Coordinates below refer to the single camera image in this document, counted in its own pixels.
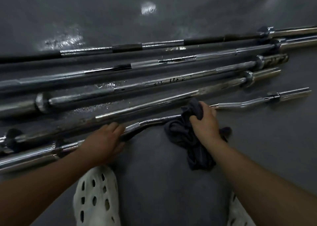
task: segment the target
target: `ventilation hole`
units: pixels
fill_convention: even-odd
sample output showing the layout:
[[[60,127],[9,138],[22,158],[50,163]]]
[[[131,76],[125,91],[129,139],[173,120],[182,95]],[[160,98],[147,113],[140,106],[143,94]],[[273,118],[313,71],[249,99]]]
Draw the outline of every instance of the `ventilation hole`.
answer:
[[[109,200],[108,200],[108,199],[105,200],[105,207],[106,207],[106,210],[107,210],[107,211],[108,211],[109,208],[110,208],[110,204],[109,204]]]
[[[95,206],[97,204],[97,198],[96,196],[93,197],[93,206]]]
[[[230,222],[230,225],[232,226],[233,225],[233,223],[236,221],[236,219],[234,218],[234,219],[232,219],[231,220],[231,222]]]
[[[84,211],[80,211],[80,221],[84,222]]]

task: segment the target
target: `floor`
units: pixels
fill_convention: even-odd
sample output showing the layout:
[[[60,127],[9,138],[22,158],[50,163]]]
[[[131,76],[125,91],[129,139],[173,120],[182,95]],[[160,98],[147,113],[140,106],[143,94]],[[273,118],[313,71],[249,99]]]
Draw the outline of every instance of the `floor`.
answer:
[[[0,50],[4,54],[46,49],[82,48],[135,42],[176,40],[187,37],[251,32],[264,25],[275,28],[317,24],[316,0],[0,0]],[[217,45],[225,48],[228,45]],[[215,50],[203,48],[201,51]],[[247,90],[232,90],[202,97],[208,103],[244,101],[270,91],[310,87],[311,96],[275,107],[261,106],[242,112],[219,112],[221,126],[230,126],[232,147],[297,185],[317,193],[315,130],[317,129],[317,57],[315,48],[290,52],[278,78]],[[136,62],[145,58],[169,58],[183,52],[141,52],[119,56],[93,56],[49,62],[1,65],[0,80],[54,74],[108,66],[114,61]],[[102,83],[53,92],[64,95],[111,87],[158,75],[190,72],[226,64],[213,60],[163,67],[103,78]],[[0,132],[11,127],[26,133],[53,129],[104,112],[163,98],[176,92],[211,84],[208,77],[136,94],[68,105],[64,112],[23,120],[3,120]],[[2,96],[7,101],[34,94]],[[136,114],[129,120],[179,113],[179,105]],[[230,186],[221,170],[190,171],[186,152],[171,144],[162,127],[149,128],[129,143],[112,165],[116,173],[122,225],[225,225]],[[75,225],[72,198],[76,185],[66,190],[33,224]]]

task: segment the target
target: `person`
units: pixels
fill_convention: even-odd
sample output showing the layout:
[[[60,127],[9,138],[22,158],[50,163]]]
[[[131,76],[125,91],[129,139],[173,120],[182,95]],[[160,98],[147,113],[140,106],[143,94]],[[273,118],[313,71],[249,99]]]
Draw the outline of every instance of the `person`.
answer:
[[[204,116],[202,120],[190,117],[193,130],[254,223],[257,226],[317,225],[317,197],[230,148],[219,135],[215,109],[200,104]],[[109,163],[121,152],[124,143],[119,138],[124,130],[115,122],[104,125],[61,160],[3,182],[1,224],[30,225],[89,169]]]

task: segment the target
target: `gray rag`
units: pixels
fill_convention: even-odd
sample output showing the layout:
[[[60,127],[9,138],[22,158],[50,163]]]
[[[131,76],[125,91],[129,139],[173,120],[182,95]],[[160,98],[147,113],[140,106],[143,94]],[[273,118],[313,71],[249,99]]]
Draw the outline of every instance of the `gray rag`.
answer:
[[[187,161],[191,170],[211,169],[216,165],[215,160],[208,153],[194,134],[189,117],[195,115],[198,120],[203,118],[203,108],[196,99],[189,101],[187,106],[181,107],[179,120],[172,120],[165,124],[164,130],[172,143],[187,149]],[[219,133],[223,140],[231,134],[230,127],[221,128]]]

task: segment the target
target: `cloth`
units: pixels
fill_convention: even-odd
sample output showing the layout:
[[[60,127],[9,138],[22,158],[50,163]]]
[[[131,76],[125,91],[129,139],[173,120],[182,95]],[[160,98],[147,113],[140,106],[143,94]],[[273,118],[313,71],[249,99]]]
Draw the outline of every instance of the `cloth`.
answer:
[[[172,120],[165,124],[164,130],[172,143],[187,149],[187,160],[192,170],[211,169],[216,165],[215,160],[207,149],[200,143],[194,134],[189,117],[195,115],[198,120],[203,118],[203,108],[196,99],[189,101],[187,106],[181,108],[182,114],[179,120]],[[219,130],[223,140],[231,134],[231,128],[225,127]]]

